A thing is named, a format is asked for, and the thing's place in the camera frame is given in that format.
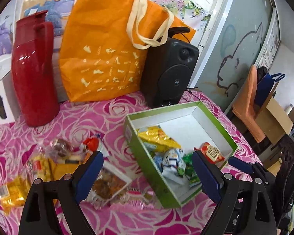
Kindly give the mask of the orange snack pack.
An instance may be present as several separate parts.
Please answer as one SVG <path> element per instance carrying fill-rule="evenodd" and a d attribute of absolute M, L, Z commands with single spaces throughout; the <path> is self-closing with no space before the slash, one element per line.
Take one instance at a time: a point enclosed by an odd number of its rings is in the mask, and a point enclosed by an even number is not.
<path fill-rule="evenodd" d="M 52 160 L 49 160 L 51 172 L 54 180 L 60 180 L 65 174 L 73 174 L 80 164 L 61 164 L 54 163 Z"/>

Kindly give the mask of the clear brown cookie pack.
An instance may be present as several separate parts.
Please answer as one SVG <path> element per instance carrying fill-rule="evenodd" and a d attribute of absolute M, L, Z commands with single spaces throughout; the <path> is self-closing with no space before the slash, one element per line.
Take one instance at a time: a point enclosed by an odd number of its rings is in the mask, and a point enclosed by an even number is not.
<path fill-rule="evenodd" d="M 103 167 L 85 201 L 94 204 L 96 207 L 105 206 L 126 189 L 131 182 L 130 177 L 110 162 L 104 161 Z"/>

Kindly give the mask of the red white candy wrapper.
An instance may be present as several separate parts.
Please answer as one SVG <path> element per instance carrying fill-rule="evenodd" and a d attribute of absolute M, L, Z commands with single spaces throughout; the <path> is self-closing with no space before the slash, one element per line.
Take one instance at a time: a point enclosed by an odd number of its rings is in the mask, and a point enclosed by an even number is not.
<path fill-rule="evenodd" d="M 110 155 L 99 134 L 95 134 L 85 139 L 80 145 L 80 150 L 83 152 L 100 151 L 104 158 L 107 158 Z"/>

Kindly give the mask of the yellow chips bag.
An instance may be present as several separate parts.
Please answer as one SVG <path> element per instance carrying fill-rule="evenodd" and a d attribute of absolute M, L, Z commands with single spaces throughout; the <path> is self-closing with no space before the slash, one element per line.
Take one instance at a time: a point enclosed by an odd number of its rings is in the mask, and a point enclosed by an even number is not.
<path fill-rule="evenodd" d="M 159 125 L 137 129 L 137 135 L 149 152 L 165 153 L 170 149 L 181 149 L 181 145 L 168 136 Z"/>

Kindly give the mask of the yellow crackers bag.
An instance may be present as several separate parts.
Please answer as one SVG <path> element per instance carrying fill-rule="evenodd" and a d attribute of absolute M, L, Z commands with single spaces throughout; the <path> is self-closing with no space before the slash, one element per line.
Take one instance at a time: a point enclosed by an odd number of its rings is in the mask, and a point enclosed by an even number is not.
<path fill-rule="evenodd" d="M 28 178 L 31 182 L 37 178 L 44 182 L 53 181 L 49 159 L 43 153 L 35 153 L 25 164 Z"/>

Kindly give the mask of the clear chocolate snack pack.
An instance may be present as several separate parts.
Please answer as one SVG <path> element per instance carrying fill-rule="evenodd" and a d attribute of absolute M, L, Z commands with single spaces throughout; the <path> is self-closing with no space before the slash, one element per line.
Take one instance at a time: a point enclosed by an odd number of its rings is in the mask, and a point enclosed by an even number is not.
<path fill-rule="evenodd" d="M 73 146 L 62 138 L 55 138 L 45 148 L 45 154 L 55 163 L 64 163 L 73 151 Z"/>

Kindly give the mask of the red orange snack packet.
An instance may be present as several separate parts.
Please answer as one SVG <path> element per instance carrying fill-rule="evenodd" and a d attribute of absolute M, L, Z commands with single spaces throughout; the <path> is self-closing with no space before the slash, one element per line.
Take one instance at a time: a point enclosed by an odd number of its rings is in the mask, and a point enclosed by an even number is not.
<path fill-rule="evenodd" d="M 225 157 L 220 150 L 210 145 L 208 142 L 204 142 L 200 147 L 195 147 L 194 151 L 200 151 L 212 164 L 223 162 L 225 160 Z"/>

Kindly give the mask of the yellow snack packet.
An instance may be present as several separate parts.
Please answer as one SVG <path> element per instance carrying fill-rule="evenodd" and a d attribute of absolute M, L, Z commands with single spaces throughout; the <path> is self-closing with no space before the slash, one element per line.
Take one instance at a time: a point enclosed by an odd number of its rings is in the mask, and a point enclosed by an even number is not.
<path fill-rule="evenodd" d="M 28 179 L 22 176 L 0 186 L 0 204 L 5 214 L 8 215 L 13 208 L 24 206 L 29 190 Z"/>

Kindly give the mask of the orange chair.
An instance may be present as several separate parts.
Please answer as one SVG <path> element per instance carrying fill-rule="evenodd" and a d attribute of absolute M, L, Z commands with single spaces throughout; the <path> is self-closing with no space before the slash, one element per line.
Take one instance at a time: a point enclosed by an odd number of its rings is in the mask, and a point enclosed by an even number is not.
<path fill-rule="evenodd" d="M 254 65 L 252 65 L 250 67 L 248 77 L 246 78 L 238 97 L 232 105 L 232 109 L 234 115 L 244 123 L 256 142 L 260 143 L 266 136 L 255 121 L 257 112 L 254 110 L 254 101 L 257 84 L 257 69 Z"/>

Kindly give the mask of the pink rose tablecloth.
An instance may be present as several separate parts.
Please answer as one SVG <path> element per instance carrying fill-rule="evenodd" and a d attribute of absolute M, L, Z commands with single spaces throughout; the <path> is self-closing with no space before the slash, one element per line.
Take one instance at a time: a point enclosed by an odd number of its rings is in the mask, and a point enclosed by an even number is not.
<path fill-rule="evenodd" d="M 58 116 L 41 127 L 28 127 L 23 117 L 0 125 L 0 185 L 22 171 L 37 143 L 58 137 L 81 143 L 100 134 L 110 154 L 108 160 L 132 179 L 132 187 L 146 190 L 148 183 L 124 137 L 126 115 L 146 109 L 143 95 L 136 92 L 104 102 L 64 102 Z M 199 193 L 176 210 L 130 214 L 96 210 L 87 203 L 81 208 L 97 234 L 199 234 L 214 211 L 214 203 Z M 0 225 L 6 234 L 18 234 L 21 215 L 20 208 L 5 214 L 0 205 Z"/>

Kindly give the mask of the green cardboard box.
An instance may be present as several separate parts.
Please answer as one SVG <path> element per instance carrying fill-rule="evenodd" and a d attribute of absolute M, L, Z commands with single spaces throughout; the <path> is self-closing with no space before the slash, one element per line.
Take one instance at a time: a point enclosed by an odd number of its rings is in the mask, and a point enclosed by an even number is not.
<path fill-rule="evenodd" d="M 225 158 L 238 146 L 203 102 L 156 108 L 127 115 L 125 137 L 138 165 L 165 209 L 184 206 L 201 190 L 192 153 L 208 143 Z"/>

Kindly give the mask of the white blue snack packet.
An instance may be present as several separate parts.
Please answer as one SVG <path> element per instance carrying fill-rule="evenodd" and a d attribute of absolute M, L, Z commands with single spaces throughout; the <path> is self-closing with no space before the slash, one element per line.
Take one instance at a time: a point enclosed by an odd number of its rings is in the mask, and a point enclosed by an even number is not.
<path fill-rule="evenodd" d="M 185 156 L 183 149 L 170 149 L 165 153 L 156 154 L 153 160 L 166 180 L 185 185 L 186 164 L 182 159 L 183 156 Z"/>

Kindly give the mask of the blue bag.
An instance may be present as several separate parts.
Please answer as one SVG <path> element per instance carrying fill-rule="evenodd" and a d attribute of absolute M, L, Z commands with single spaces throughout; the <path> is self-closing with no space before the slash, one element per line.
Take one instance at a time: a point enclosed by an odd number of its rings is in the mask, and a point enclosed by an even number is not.
<path fill-rule="evenodd" d="M 267 73 L 257 85 L 254 103 L 261 107 L 271 92 L 273 85 L 282 80 L 284 77 L 285 74 L 282 73 L 276 73 L 272 75 Z"/>

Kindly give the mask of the black speaker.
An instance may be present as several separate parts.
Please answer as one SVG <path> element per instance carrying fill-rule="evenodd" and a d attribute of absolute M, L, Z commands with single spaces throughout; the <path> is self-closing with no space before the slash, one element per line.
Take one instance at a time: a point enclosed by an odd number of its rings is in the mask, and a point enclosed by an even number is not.
<path fill-rule="evenodd" d="M 170 28 L 166 43 L 148 50 L 140 91 L 150 108 L 178 104 L 189 85 L 200 53 L 189 41 L 174 38 L 186 33 L 190 28 Z"/>

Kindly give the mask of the orange tote bag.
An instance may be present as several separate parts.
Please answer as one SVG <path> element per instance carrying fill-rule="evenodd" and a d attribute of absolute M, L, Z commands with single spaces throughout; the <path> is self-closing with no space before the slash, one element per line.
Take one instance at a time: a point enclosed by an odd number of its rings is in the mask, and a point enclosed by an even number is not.
<path fill-rule="evenodd" d="M 69 100 L 104 101 L 139 91 L 149 48 L 165 44 L 173 27 L 188 26 L 150 0 L 77 0 L 59 58 Z M 194 35 L 190 28 L 174 38 L 191 42 Z"/>

